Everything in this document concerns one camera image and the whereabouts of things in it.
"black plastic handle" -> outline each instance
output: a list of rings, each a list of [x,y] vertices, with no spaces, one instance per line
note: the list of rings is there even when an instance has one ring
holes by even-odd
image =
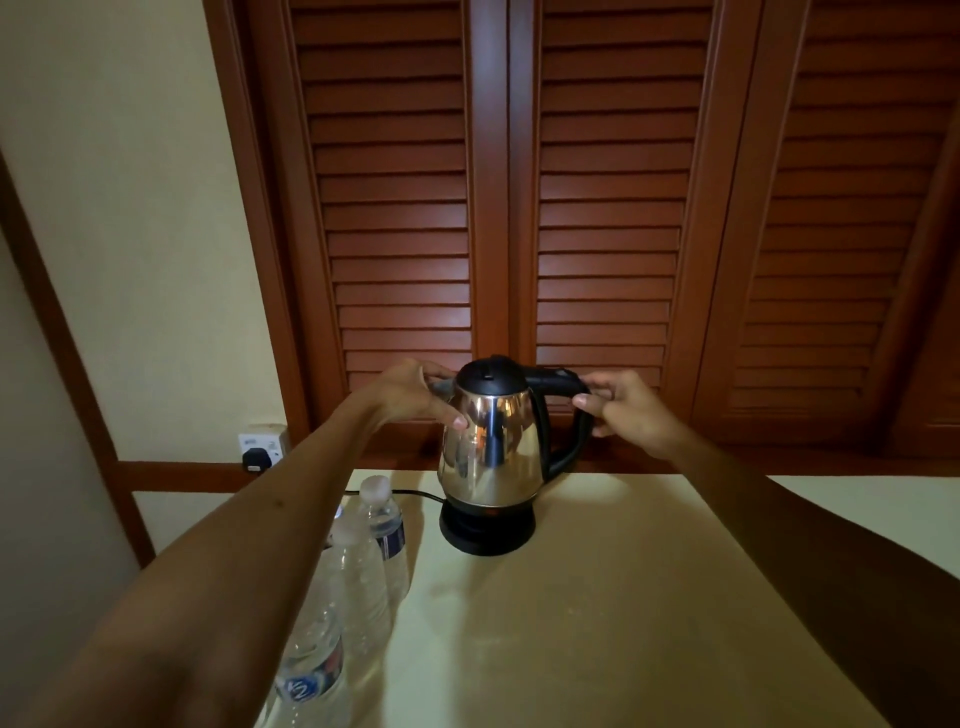
[[[537,416],[537,433],[540,437],[540,463],[543,467],[543,482],[553,480],[577,459],[580,450],[589,439],[593,430],[593,415],[582,409],[573,413],[573,442],[565,448],[553,451],[550,444],[550,414],[546,408],[548,395],[573,397],[589,394],[589,387],[568,369],[545,369],[543,367],[524,367],[527,384],[533,393],[534,413]]]

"water bottle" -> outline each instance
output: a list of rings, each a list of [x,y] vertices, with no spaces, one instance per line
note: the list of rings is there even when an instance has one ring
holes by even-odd
[[[394,500],[390,479],[386,475],[371,475],[360,483],[360,498],[364,502],[363,512],[366,512],[370,532],[383,554],[387,595],[390,606],[396,610],[410,591],[403,514]]]
[[[333,546],[324,552],[323,568],[340,595],[334,607],[344,625],[344,648],[350,673],[364,680],[377,654],[390,639],[390,607],[380,549],[358,513],[344,512],[330,529]]]
[[[283,650],[274,680],[279,711],[274,725],[349,728],[350,690],[344,641],[322,580],[314,579]]]

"kettle lid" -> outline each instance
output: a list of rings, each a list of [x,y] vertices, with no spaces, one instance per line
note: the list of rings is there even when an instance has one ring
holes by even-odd
[[[500,397],[519,394],[529,385],[523,367],[509,356],[495,354],[464,365],[457,375],[457,386],[474,395]]]

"white bottle cap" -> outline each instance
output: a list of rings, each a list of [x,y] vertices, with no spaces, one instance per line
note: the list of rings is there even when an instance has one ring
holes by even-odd
[[[359,513],[345,511],[330,527],[330,538],[335,546],[356,546],[370,538],[370,530]]]
[[[390,500],[390,478],[386,475],[371,475],[360,483],[360,498],[367,505],[380,505]]]

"forearm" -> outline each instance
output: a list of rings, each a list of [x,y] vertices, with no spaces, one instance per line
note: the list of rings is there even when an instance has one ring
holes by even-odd
[[[84,724],[78,714],[106,724],[101,711],[116,695],[99,694],[95,681],[91,690],[89,674],[110,675],[103,684],[111,691],[125,669],[142,674],[123,686],[137,725],[252,724],[374,417],[366,400],[348,399],[277,466],[164,550],[53,690],[53,704],[27,724],[61,725],[57,703],[72,725]]]
[[[960,582],[681,433],[669,459],[888,720],[960,711]]]

